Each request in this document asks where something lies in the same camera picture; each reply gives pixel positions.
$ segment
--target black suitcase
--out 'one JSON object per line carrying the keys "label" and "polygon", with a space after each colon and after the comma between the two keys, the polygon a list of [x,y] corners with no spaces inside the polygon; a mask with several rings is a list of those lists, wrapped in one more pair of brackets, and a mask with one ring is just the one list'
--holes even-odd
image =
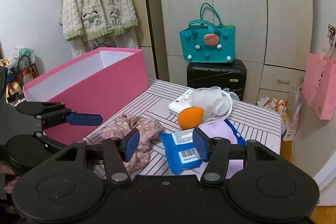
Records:
{"label": "black suitcase", "polygon": [[229,88],[243,100],[247,69],[243,62],[235,59],[232,63],[189,63],[187,85],[190,88]]}

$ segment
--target silver handle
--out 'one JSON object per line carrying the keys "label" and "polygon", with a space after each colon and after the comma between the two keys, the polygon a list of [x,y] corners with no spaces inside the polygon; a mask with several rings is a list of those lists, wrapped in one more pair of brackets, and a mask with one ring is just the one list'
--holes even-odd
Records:
{"label": "silver handle", "polygon": [[283,81],[283,80],[278,79],[278,84],[289,85],[289,80]]}

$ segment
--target cream knit cardigan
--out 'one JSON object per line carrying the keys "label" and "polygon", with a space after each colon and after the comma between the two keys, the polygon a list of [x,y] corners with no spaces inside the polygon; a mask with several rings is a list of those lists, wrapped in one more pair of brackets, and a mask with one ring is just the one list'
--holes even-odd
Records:
{"label": "cream knit cardigan", "polygon": [[132,0],[64,0],[63,34],[84,41],[119,35],[138,24]]}

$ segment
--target purple package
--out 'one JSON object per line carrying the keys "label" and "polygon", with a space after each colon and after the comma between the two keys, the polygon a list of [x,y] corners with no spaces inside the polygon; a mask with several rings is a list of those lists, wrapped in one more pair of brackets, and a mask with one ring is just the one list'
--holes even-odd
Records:
{"label": "purple package", "polygon": [[[231,127],[223,120],[217,119],[211,122],[203,123],[198,126],[209,137],[222,137],[230,140],[232,144],[237,144],[237,138],[233,134]],[[204,171],[207,163],[204,162],[199,167]],[[229,166],[227,168],[226,179],[231,178],[235,173],[243,169],[243,160],[229,160]]]}

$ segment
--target open box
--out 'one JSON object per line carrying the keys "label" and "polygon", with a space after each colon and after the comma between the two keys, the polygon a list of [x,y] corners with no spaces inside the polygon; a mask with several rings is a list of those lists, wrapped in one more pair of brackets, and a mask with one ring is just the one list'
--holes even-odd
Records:
{"label": "open box", "polygon": [[[141,50],[102,47],[44,73],[23,91],[27,101],[65,103],[77,113],[100,114],[105,121],[147,88]],[[45,134],[69,145],[93,129],[64,123]]]}

